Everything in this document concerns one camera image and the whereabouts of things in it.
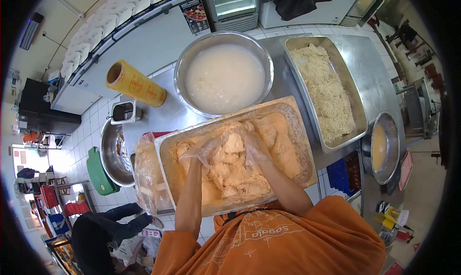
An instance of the white liquid batter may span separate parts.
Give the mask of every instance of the white liquid batter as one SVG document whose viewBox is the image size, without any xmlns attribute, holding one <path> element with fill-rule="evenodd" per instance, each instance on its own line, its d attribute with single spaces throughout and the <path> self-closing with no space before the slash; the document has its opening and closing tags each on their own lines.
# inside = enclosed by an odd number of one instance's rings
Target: white liquid batter
<svg viewBox="0 0 461 275">
<path fill-rule="evenodd" d="M 256 101 L 265 78 L 261 61 L 251 51 L 220 44 L 195 57 L 186 74 L 186 88 L 200 109 L 227 114 Z"/>
</svg>

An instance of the cling film roll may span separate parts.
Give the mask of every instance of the cling film roll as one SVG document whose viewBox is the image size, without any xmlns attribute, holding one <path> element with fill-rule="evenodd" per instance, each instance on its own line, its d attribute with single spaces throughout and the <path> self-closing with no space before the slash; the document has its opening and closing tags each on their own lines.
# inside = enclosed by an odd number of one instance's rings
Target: cling film roll
<svg viewBox="0 0 461 275">
<path fill-rule="evenodd" d="M 166 98 L 164 88 L 124 60 L 118 60 L 110 67 L 106 76 L 106 86 L 152 107 L 159 107 Z"/>
</svg>

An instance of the air conditioner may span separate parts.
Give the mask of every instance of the air conditioner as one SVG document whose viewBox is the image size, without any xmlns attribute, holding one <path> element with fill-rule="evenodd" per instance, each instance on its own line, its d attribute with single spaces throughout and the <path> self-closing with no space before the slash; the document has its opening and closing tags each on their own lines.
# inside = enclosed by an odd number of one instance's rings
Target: air conditioner
<svg viewBox="0 0 461 275">
<path fill-rule="evenodd" d="M 32 38 L 35 36 L 35 33 L 38 30 L 38 25 L 42 22 L 43 16 L 39 13 L 34 13 L 32 18 L 29 19 L 27 23 L 26 30 L 21 38 L 21 44 L 19 45 L 20 48 L 28 50 L 30 47 L 30 43 L 32 42 Z"/>
</svg>

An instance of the orange liquid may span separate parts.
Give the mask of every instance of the orange liquid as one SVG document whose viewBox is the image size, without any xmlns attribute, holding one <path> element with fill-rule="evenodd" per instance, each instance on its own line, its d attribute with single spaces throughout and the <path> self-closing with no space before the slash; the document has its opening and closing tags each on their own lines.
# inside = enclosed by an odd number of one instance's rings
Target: orange liquid
<svg viewBox="0 0 461 275">
<path fill-rule="evenodd" d="M 383 168 L 384 161 L 386 159 L 387 152 L 387 140 L 381 124 L 376 124 L 373 129 L 373 168 L 375 171 L 379 171 Z"/>
</svg>

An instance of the black cabinet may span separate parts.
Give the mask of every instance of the black cabinet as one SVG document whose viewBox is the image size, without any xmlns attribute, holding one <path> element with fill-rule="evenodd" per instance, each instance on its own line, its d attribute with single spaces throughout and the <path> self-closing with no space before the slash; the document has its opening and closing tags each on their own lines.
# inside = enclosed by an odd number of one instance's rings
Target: black cabinet
<svg viewBox="0 0 461 275">
<path fill-rule="evenodd" d="M 27 122 L 27 129 L 42 132 L 70 134 L 82 123 L 80 115 L 51 110 L 43 100 L 48 84 L 27 79 L 19 103 L 19 120 Z"/>
</svg>

